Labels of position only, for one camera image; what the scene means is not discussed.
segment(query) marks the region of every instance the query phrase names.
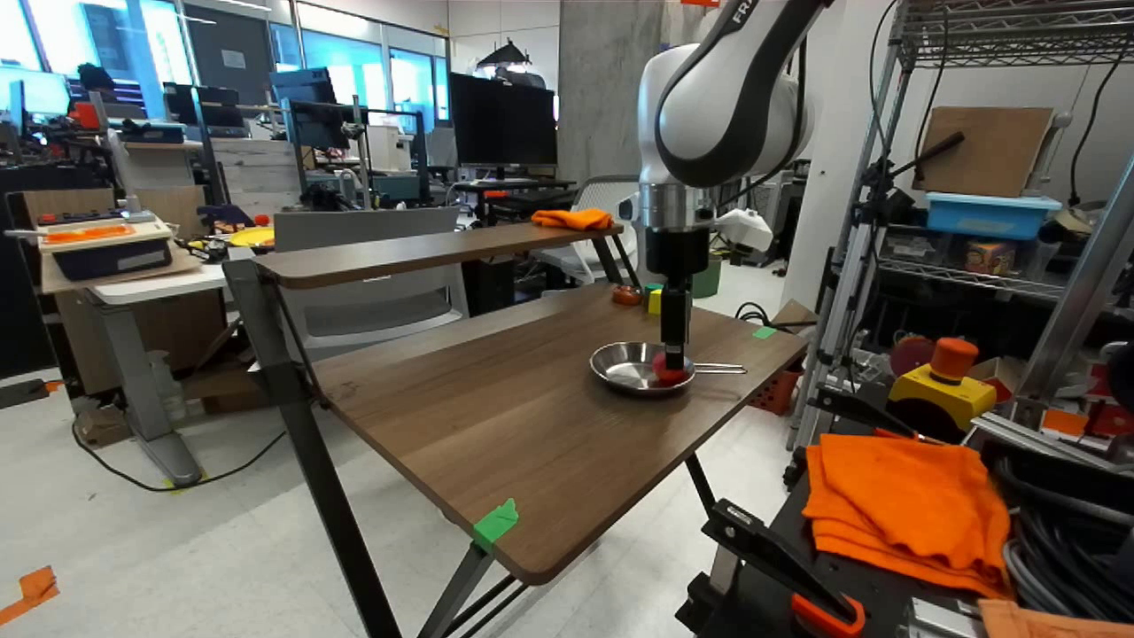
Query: gray chair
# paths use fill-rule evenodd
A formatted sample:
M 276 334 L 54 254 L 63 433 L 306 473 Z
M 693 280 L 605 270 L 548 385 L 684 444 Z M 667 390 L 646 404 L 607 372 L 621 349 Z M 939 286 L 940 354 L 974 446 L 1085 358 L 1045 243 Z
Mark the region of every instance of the gray chair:
M 613 215 L 615 221 L 619 221 L 619 205 L 637 206 L 637 197 L 634 196 L 637 192 L 637 175 L 591 177 L 579 186 L 570 210 L 596 207 L 609 212 Z M 619 238 L 623 241 L 623 247 L 626 248 L 626 255 L 629 256 L 631 263 L 635 264 L 635 270 L 641 273 L 645 267 L 641 266 L 637 260 L 638 232 L 636 232 L 636 228 L 629 222 L 623 221 L 623 223 L 625 227 Z M 621 260 L 618 258 L 618 248 L 615 247 L 615 243 L 610 237 L 607 237 L 607 244 L 610 246 L 610 254 L 615 255 L 619 269 L 625 270 Z M 569 246 L 559 248 L 533 250 L 532 254 L 535 258 L 555 265 L 562 270 L 565 274 L 574 277 L 584 283 L 593 283 L 595 279 L 606 278 L 602 263 L 599 261 L 599 253 L 595 252 L 594 244 L 590 240 L 575 241 Z
M 280 212 L 279 252 L 452 232 L 456 207 Z M 375 277 L 311 290 L 282 290 L 312 360 L 443 326 L 468 315 L 459 265 Z

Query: yellow block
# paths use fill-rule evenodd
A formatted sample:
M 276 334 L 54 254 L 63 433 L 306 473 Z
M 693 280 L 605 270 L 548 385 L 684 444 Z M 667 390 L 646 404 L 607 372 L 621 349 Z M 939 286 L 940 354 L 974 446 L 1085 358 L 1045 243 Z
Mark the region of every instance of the yellow block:
M 964 377 L 960 385 L 942 384 L 930 376 L 929 364 L 898 377 L 890 389 L 890 401 L 922 399 L 940 407 L 962 432 L 968 432 L 970 422 L 992 409 L 996 389 Z
M 650 305 L 646 309 L 650 314 L 661 314 L 661 288 L 650 290 Z

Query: blue plastic bin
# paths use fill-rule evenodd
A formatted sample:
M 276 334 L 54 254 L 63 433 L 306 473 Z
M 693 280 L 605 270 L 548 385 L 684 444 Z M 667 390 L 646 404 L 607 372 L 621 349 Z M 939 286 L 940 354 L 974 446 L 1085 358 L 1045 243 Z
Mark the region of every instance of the blue plastic bin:
M 1004 239 L 1034 239 L 1048 212 L 1063 204 L 1051 197 L 989 197 L 925 193 L 931 230 Z

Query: white floor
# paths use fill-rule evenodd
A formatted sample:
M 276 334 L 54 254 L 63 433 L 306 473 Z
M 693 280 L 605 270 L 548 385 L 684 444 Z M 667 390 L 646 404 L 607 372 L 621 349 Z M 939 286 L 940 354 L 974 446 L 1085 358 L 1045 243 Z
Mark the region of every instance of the white floor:
M 782 279 L 725 266 L 697 305 L 743 300 L 775 313 Z M 416 633 L 467 537 L 337 419 L 316 410 L 339 476 L 401 630 Z M 287 441 L 226 480 L 143 492 L 75 446 L 59 393 L 0 411 L 0 607 L 44 565 L 60 595 L 0 627 L 6 638 L 108 636 L 364 636 Z M 206 471 L 252 457 L 282 427 L 271 410 L 183 431 Z M 782 419 L 746 408 L 700 458 L 718 497 L 770 520 L 784 502 Z M 100 451 L 151 485 L 161 477 L 133 442 Z M 528 590 L 481 636 L 688 636 L 674 619 L 708 571 L 713 544 L 684 469 L 676 470 L 551 586 Z M 503 575 L 493 567 L 484 589 Z

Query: green tape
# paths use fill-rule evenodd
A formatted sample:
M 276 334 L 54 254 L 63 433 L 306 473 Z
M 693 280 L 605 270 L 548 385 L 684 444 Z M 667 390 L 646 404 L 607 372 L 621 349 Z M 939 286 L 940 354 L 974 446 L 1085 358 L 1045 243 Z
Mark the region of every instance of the green tape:
M 516 500 L 509 499 L 496 510 L 484 516 L 473 526 L 473 541 L 481 546 L 481 550 L 490 552 L 509 529 L 519 522 L 519 512 L 516 511 Z

